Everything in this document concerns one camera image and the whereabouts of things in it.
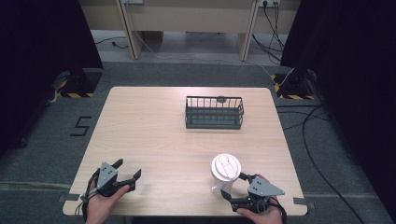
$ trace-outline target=wooden table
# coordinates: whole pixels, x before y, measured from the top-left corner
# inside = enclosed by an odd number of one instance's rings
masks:
[[[245,115],[240,130],[186,129],[187,95],[239,96]],[[278,196],[288,215],[302,216],[305,205],[288,145],[269,90],[264,88],[116,87],[108,95],[71,194],[81,194],[102,161],[123,158],[118,180],[142,169],[136,190],[116,204],[123,216],[239,216],[212,193],[210,164],[218,154],[240,160],[245,174],[262,174],[285,190]],[[233,184],[233,197],[248,195],[248,182]],[[66,201],[74,215],[78,202]]]

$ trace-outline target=floor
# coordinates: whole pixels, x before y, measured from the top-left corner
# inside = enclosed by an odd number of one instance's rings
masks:
[[[279,61],[264,53],[253,39],[247,60],[241,62],[236,34],[165,32],[162,43],[146,43],[138,60],[132,60],[128,48],[125,48],[127,41],[123,31],[92,31],[92,35],[98,43],[96,47],[103,62],[279,65]],[[279,44],[271,41],[271,35],[256,35],[256,38],[265,46],[280,50]],[[285,44],[287,36],[280,35],[279,39]],[[280,52],[273,53],[281,58]]]
[[[108,68],[99,83],[101,86],[92,98],[58,99],[41,116],[31,132],[32,139],[28,147],[10,150],[0,160],[0,223],[82,221],[81,217],[67,217],[63,214],[63,197],[70,189],[89,144],[90,134],[100,116],[100,108],[105,103],[109,85],[166,86],[176,83],[180,86],[193,86],[197,81],[200,82],[199,85],[211,84],[213,80],[210,78],[198,79],[201,74],[191,75],[194,78],[177,79],[184,75],[181,74],[183,71],[201,69],[206,77],[221,80],[228,78],[223,83],[225,86],[243,82],[240,86],[261,87],[265,84],[271,87],[272,79],[269,76],[276,69],[291,69],[278,67],[276,59],[270,58],[254,41],[250,43],[247,61],[241,62],[236,35],[233,34],[165,32],[161,44],[147,43],[149,49],[143,49],[139,60],[132,60],[129,50],[123,48],[127,45],[123,31],[92,31],[92,36],[97,42],[100,57]],[[256,37],[266,46],[271,43],[271,35]],[[281,35],[280,39],[285,43],[287,36]],[[114,47],[112,42],[123,49]],[[277,43],[273,42],[271,46],[279,49]],[[274,54],[281,58],[280,52],[274,51]],[[145,63],[154,64],[147,68]],[[213,71],[212,68],[216,67],[214,65],[218,64],[250,66],[222,66],[220,70]],[[314,169],[307,156],[302,141],[301,122],[317,102],[291,103],[275,98],[275,103],[309,210],[306,216],[290,217],[288,223],[360,223]],[[317,112],[307,123],[306,140],[318,167],[360,214],[364,223],[392,223],[361,168],[347,156],[325,108]],[[87,136],[79,139],[71,137],[70,133],[76,131],[76,120],[79,116],[87,115],[92,116],[92,119],[86,120],[91,126]],[[124,221],[122,217],[112,217],[107,223]],[[135,221],[136,224],[176,222],[220,223],[217,219],[205,218],[177,221],[172,218],[137,218]]]

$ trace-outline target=cup lid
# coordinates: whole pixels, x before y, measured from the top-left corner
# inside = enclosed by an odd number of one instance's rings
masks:
[[[241,173],[241,164],[233,155],[220,154],[212,161],[212,173],[223,181],[235,180]]]

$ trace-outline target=power outlet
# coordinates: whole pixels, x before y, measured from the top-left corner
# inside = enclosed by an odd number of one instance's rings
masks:
[[[276,4],[279,6],[280,0],[259,0],[259,7],[263,7],[264,1],[267,2],[267,7],[275,7]]]

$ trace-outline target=desk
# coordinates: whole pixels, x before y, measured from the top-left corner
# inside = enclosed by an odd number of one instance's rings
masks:
[[[240,96],[245,115],[241,130],[186,129],[187,95]],[[276,108],[264,88],[116,87],[108,95],[92,134],[71,194],[87,188],[102,161],[122,158],[118,180],[142,169],[136,190],[116,204],[123,216],[239,216],[230,203],[211,192],[210,164],[218,154],[240,160],[245,174],[262,174],[285,190],[278,196],[288,215],[302,216],[305,205]],[[248,182],[237,180],[234,197],[247,196]],[[66,201],[74,215],[78,202]]]
[[[133,59],[142,41],[138,31],[237,33],[239,57],[244,61],[250,43],[256,0],[145,0],[143,5],[119,4]]]

